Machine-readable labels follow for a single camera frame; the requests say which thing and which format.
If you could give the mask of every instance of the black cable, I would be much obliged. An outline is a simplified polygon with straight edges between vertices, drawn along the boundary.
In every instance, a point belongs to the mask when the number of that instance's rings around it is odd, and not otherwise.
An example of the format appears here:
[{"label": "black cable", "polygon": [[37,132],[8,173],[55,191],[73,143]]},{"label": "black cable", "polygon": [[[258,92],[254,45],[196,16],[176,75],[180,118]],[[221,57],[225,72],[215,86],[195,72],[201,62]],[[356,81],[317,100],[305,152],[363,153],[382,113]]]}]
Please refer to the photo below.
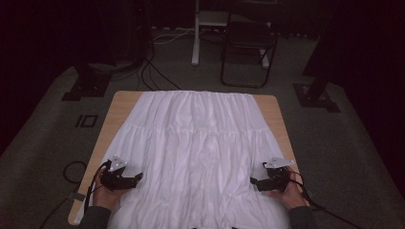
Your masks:
[{"label": "black cable", "polygon": [[159,69],[154,64],[152,64],[152,62],[150,60],[146,59],[146,61],[160,74],[161,77],[163,77],[165,80],[167,80],[173,86],[175,86],[177,89],[181,90],[181,88],[177,84],[175,84],[173,81],[171,81],[169,78],[167,78],[163,73],[161,73],[159,71]]},{"label": "black cable", "polygon": [[327,214],[329,214],[329,215],[331,215],[331,216],[333,216],[333,217],[335,217],[337,219],[340,219],[340,220],[346,222],[347,224],[351,225],[354,228],[362,229],[360,226],[357,226],[356,224],[350,222],[347,219],[344,219],[342,217],[337,216],[336,214],[334,214],[331,211],[329,211],[328,209],[326,209],[326,207],[323,207],[323,206],[319,205],[318,203],[316,203],[315,201],[313,201],[309,197],[308,191],[304,186],[304,178],[303,178],[303,176],[301,174],[296,173],[296,172],[292,172],[292,173],[299,175],[301,177],[301,179],[303,180],[303,183],[300,183],[300,182],[298,182],[296,180],[293,180],[293,179],[290,179],[289,181],[294,182],[294,183],[298,184],[301,187],[301,189],[303,190],[303,196],[309,202],[310,205],[313,205],[317,210],[323,211],[323,212],[325,212],[325,213],[327,213]]},{"label": "black cable", "polygon": [[[66,172],[68,171],[69,167],[72,166],[72,165],[74,165],[74,164],[77,164],[77,163],[82,164],[82,165],[84,166],[84,171],[86,171],[86,169],[87,169],[86,163],[84,163],[84,162],[82,162],[82,161],[78,161],[78,160],[73,161],[73,162],[67,164],[67,165],[65,166],[65,168],[63,169],[63,177],[64,177],[68,182],[73,183],[73,184],[76,184],[75,188],[74,188],[74,189],[72,190],[72,192],[70,192],[69,194],[74,194],[74,193],[76,193],[77,190],[78,190],[78,188],[79,188],[79,186],[80,186],[81,180],[75,181],[75,180],[72,180],[72,179],[68,178],[68,176],[66,175]],[[39,229],[42,229],[42,228],[45,227],[46,223],[47,223],[48,220],[51,218],[51,216],[52,216],[68,199],[70,199],[70,198],[69,198],[69,195],[67,195],[60,203],[58,203],[58,204],[52,209],[52,211],[47,215],[47,217],[46,217],[46,218],[44,219],[44,221],[42,222],[42,224],[41,224],[41,226],[39,227]]]},{"label": "black cable", "polygon": [[152,80],[153,85],[155,85],[155,87],[160,91],[160,88],[158,87],[158,85],[156,84],[155,80],[152,77],[152,71],[151,71],[151,66],[148,66],[148,70],[149,70],[149,78]]},{"label": "black cable", "polygon": [[84,213],[86,213],[86,212],[87,212],[87,209],[89,208],[90,195],[91,195],[92,192],[93,192],[93,191],[92,191],[93,185],[94,185],[95,182],[96,182],[96,178],[97,178],[97,176],[98,176],[98,173],[100,172],[101,168],[104,167],[104,166],[106,166],[106,165],[107,165],[107,162],[104,162],[104,163],[102,163],[102,164],[98,167],[98,169],[97,169],[95,175],[93,176],[92,183],[90,184],[89,188],[87,189],[86,200],[85,200],[85,202],[84,202]]},{"label": "black cable", "polygon": [[146,82],[145,82],[145,78],[143,77],[143,72],[145,72],[146,67],[148,67],[149,62],[147,62],[145,64],[145,66],[143,66],[142,72],[140,72],[140,78],[142,79],[143,84],[150,90],[150,91],[154,91]]}]

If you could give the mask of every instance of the person's left hand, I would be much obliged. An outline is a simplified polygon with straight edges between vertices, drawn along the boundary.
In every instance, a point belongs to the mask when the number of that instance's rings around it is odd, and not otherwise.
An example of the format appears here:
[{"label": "person's left hand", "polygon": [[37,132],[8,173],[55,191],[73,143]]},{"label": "person's left hand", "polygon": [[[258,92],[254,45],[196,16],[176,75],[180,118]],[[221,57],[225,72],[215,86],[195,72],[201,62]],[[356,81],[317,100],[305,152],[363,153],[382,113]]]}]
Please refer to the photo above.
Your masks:
[{"label": "person's left hand", "polygon": [[93,206],[105,207],[111,211],[116,207],[119,198],[126,194],[129,189],[111,191],[108,188],[100,187],[100,176],[105,169],[102,169],[96,177],[96,190],[93,192]]}]

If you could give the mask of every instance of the wrinkled fabric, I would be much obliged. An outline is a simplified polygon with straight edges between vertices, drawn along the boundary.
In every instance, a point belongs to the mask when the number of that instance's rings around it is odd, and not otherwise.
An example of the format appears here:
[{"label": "wrinkled fabric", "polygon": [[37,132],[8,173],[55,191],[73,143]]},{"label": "wrinkled fabric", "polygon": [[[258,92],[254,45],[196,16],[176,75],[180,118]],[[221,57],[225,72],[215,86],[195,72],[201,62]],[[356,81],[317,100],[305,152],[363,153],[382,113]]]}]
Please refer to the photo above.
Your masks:
[{"label": "wrinkled fabric", "polygon": [[281,203],[250,184],[283,157],[250,94],[143,93],[102,161],[113,156],[143,178],[109,228],[289,228]]}]

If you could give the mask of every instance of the black equipment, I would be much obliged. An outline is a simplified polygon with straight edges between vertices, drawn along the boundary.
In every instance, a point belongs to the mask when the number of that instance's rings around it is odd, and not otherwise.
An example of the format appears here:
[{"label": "black equipment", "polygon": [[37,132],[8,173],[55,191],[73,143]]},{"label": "black equipment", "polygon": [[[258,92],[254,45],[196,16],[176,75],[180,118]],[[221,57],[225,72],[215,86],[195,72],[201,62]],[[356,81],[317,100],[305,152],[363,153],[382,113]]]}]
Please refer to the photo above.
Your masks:
[{"label": "black equipment", "polygon": [[251,177],[250,183],[256,185],[260,192],[272,190],[284,192],[290,181],[287,167],[267,168],[266,162],[263,162],[263,166],[266,168],[268,179],[257,180]]}]

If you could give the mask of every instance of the wooden table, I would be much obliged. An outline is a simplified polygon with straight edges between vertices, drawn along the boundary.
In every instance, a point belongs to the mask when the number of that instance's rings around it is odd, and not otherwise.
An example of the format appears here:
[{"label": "wooden table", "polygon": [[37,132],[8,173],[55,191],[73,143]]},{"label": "wooden table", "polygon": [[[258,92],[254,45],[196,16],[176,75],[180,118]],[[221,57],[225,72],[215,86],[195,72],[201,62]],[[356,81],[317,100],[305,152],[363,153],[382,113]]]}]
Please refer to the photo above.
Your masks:
[{"label": "wooden table", "polygon": [[[92,182],[93,176],[96,173],[98,166],[101,164],[101,160],[110,146],[111,141],[134,108],[141,94],[141,92],[117,92],[114,96],[113,102],[111,103],[110,109],[101,128],[92,157],[87,166],[87,170],[78,189],[79,194],[87,194],[87,189]],[[254,95],[254,97],[262,111],[268,127],[276,137],[284,157],[295,160],[276,97],[273,95]],[[299,172],[296,163],[292,165],[291,168],[294,171]],[[81,201],[75,200],[68,217],[70,224],[74,224],[75,216],[80,209],[80,206]]]}]

